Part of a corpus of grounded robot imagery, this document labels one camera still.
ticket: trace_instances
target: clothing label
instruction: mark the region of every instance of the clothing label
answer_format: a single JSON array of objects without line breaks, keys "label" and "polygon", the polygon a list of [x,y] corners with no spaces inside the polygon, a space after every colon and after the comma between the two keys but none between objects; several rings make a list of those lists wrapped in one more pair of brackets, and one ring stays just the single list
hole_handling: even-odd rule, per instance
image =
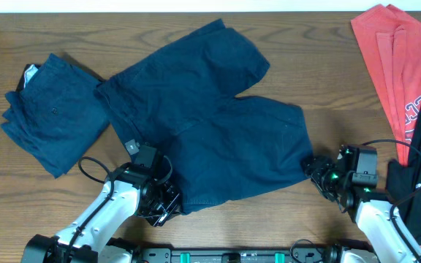
[{"label": "clothing label", "polygon": [[133,156],[139,152],[138,144],[136,143],[136,140],[134,139],[125,143],[124,147],[126,148],[130,156]]},{"label": "clothing label", "polygon": [[38,68],[32,64],[30,67],[23,73],[23,88],[26,88],[27,83],[30,79],[37,73]]}]

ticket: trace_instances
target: wooden table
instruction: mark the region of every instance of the wooden table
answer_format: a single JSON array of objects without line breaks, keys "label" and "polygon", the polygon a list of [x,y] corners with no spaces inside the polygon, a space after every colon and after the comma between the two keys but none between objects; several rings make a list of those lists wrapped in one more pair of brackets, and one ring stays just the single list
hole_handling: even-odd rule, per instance
[{"label": "wooden table", "polygon": [[[342,142],[392,138],[350,26],[357,12],[238,14],[0,15],[0,123],[27,63],[49,53],[107,79],[159,47],[217,18],[247,36],[271,63],[261,83],[242,95],[265,96],[304,109],[315,151]],[[421,20],[420,13],[412,13]],[[384,187],[393,145],[377,145]],[[87,152],[110,168],[128,161],[110,127]],[[101,169],[90,171],[100,177]],[[35,234],[54,235],[74,220],[101,186],[77,167],[54,180],[0,129],[0,262],[20,260]],[[300,238],[331,243],[365,240],[338,207],[304,181],[258,197],[180,216],[161,228],[130,218],[116,237],[184,247],[289,247]]]}]

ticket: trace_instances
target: folded navy shorts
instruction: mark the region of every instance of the folded navy shorts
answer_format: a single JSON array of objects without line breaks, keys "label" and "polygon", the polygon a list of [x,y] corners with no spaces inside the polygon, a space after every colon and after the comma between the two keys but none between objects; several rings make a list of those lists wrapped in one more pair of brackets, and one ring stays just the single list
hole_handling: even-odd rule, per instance
[{"label": "folded navy shorts", "polygon": [[291,186],[312,154],[302,110],[235,95],[269,63],[221,20],[149,55],[99,85],[124,145],[148,142],[172,161],[183,213]]},{"label": "folded navy shorts", "polygon": [[93,95],[100,82],[51,54],[23,84],[6,94],[10,108],[1,127],[57,178],[71,169],[109,124]]}]

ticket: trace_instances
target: wire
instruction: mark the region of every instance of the wire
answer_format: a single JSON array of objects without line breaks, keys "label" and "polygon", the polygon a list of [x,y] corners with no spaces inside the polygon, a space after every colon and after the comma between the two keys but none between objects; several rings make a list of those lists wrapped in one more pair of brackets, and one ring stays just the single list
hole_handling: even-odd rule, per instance
[{"label": "wire", "polygon": [[99,160],[92,158],[92,157],[88,157],[88,156],[84,156],[81,159],[79,159],[79,162],[77,163],[77,166],[79,167],[79,170],[85,175],[87,176],[89,179],[96,181],[97,183],[105,183],[104,181],[97,179],[95,177],[93,177],[92,175],[89,175],[83,168],[82,168],[82,161],[83,160],[89,160],[89,161],[93,161],[94,163],[98,164],[101,168],[103,168],[103,170],[105,170],[105,172],[107,172],[107,175],[110,174],[109,169]]},{"label": "wire", "polygon": [[339,201],[339,198],[338,197],[336,197],[335,199],[335,202],[337,203],[337,205],[339,206],[339,210],[341,211],[341,213],[345,213],[345,212],[347,212],[347,208],[343,208],[342,209],[342,204],[341,204],[341,202]]},{"label": "wire", "polygon": [[[412,146],[408,143],[401,142],[401,141],[398,141],[398,140],[392,140],[392,139],[372,140],[370,142],[363,143],[363,145],[370,145],[370,144],[380,143],[380,142],[392,142],[392,143],[396,143],[396,144],[400,144],[400,145],[405,145],[405,146],[411,148],[412,150],[414,150],[419,155],[419,157],[421,158],[421,153],[417,148],[415,148],[414,146]],[[407,195],[406,197],[404,197],[404,198],[400,199],[399,201],[395,202],[394,204],[392,204],[391,209],[389,211],[389,214],[390,214],[390,217],[391,217],[392,225],[394,225],[395,230],[398,232],[399,236],[401,236],[402,240],[405,242],[407,247],[410,249],[412,254],[415,256],[415,259],[418,262],[421,263],[421,256],[415,251],[414,247],[407,240],[406,236],[402,233],[401,229],[399,228],[399,225],[398,225],[397,221],[395,220],[396,217],[394,216],[394,209],[398,205],[404,203],[405,201],[411,199],[412,197],[415,197],[420,192],[421,192],[421,186],[419,188],[417,188],[415,191],[413,191],[412,193],[410,193],[409,195]]]},{"label": "wire", "polygon": [[316,245],[314,245],[314,243],[313,242],[311,242],[310,240],[307,240],[307,239],[300,239],[300,240],[297,240],[297,241],[295,241],[295,243],[293,243],[293,245],[290,247],[290,256],[292,257],[292,259],[293,260],[295,260],[297,263],[302,263],[300,260],[298,260],[295,256],[293,256],[293,248],[295,248],[295,246],[298,244],[298,243],[300,243],[300,242],[302,242],[302,241],[304,241],[304,242],[308,242],[308,243],[310,243],[310,244],[312,244],[313,245],[313,247],[314,247],[314,249],[316,249],[316,251],[319,253],[319,255],[321,256],[321,259],[320,260],[318,260],[318,261],[316,261],[316,262],[313,262],[313,263],[320,263],[320,262],[322,262],[322,252],[321,251],[319,251],[319,249],[316,247]]},{"label": "wire", "polygon": [[167,182],[168,179],[170,179],[170,176],[172,176],[172,172],[173,172],[172,161],[170,161],[170,158],[168,158],[168,156],[164,156],[164,158],[168,161],[168,164],[170,165],[170,171],[162,179],[156,181],[157,185],[161,185]]},{"label": "wire", "polygon": [[139,216],[139,215],[134,215],[135,217],[138,218],[153,218],[153,217],[157,217],[157,216],[161,216],[161,215],[154,215],[154,216]]},{"label": "wire", "polygon": [[73,234],[73,236],[72,236],[72,238],[71,238],[71,240],[69,241],[69,245],[67,246],[67,249],[66,249],[66,253],[64,254],[64,262],[65,263],[67,263],[68,262],[68,259],[69,259],[69,255],[71,254],[71,250],[72,250],[72,246],[74,245],[74,243],[75,243],[75,241],[76,241],[76,239],[79,237],[79,235],[82,233],[82,231],[85,229],[85,227],[87,226],[87,224],[88,224],[88,222],[100,211],[100,209],[102,209],[102,207],[108,202],[108,201],[110,201],[111,200],[111,197],[113,196],[113,192],[115,191],[115,184],[114,184],[114,178],[113,178],[113,176],[112,176],[112,173],[110,172],[110,170],[103,164],[103,163],[101,163],[100,161],[98,161],[98,160],[96,160],[96,159],[94,159],[94,158],[91,158],[91,157],[88,157],[88,156],[84,156],[84,157],[82,157],[80,160],[79,160],[79,162],[78,162],[78,166],[79,166],[79,169],[80,169],[80,171],[85,175],[85,176],[87,176],[88,178],[90,178],[90,179],[92,179],[92,180],[94,180],[94,181],[96,181],[96,182],[99,182],[99,183],[104,183],[104,182],[102,182],[101,180],[99,180],[99,179],[97,179],[97,178],[94,178],[94,177],[92,177],[92,176],[90,176],[87,172],[85,172],[83,169],[82,169],[82,165],[81,165],[81,162],[82,162],[82,160],[85,160],[85,159],[87,159],[87,160],[89,160],[89,161],[93,161],[93,162],[95,162],[95,163],[97,163],[99,166],[101,166],[104,170],[105,170],[105,172],[107,172],[107,178],[109,178],[109,180],[110,180],[110,193],[108,193],[107,194],[107,196],[105,197],[105,199],[103,200],[103,202],[102,203],[100,203],[100,205],[97,207],[97,208],[95,208],[95,210],[84,220],[84,222],[80,225],[80,226],[78,226],[77,228],[76,228],[76,232]]}]

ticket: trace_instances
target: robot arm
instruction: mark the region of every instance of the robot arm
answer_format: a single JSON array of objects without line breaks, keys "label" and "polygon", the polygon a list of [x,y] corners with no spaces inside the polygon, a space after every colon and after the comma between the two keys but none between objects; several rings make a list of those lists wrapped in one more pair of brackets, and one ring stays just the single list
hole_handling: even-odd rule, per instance
[{"label": "robot arm", "polygon": [[[131,183],[120,180],[115,180],[114,184],[115,191],[110,201],[87,223],[79,237],[76,238],[73,248],[79,249],[87,245],[92,251],[102,251],[118,227],[136,213],[139,207],[139,189]],[[107,198],[110,187],[111,182],[106,182],[103,185],[102,192],[94,202],[67,228],[56,233],[58,244],[69,245],[76,228]]]},{"label": "robot arm", "polygon": [[[339,151],[336,164],[318,156],[302,166],[319,193],[337,202],[342,213],[347,212],[365,233],[380,262],[421,262],[421,248],[402,222],[398,208],[390,215],[392,204],[387,194],[376,190],[375,148],[347,145]],[[327,258],[332,260],[326,262],[367,262],[345,248],[329,253]]]},{"label": "robot arm", "polygon": [[113,171],[99,196],[68,227],[54,237],[35,235],[22,262],[132,262],[133,251],[108,243],[130,216],[162,226],[177,214],[181,193],[168,180],[172,166],[167,161],[157,149],[141,146],[134,162]]}]

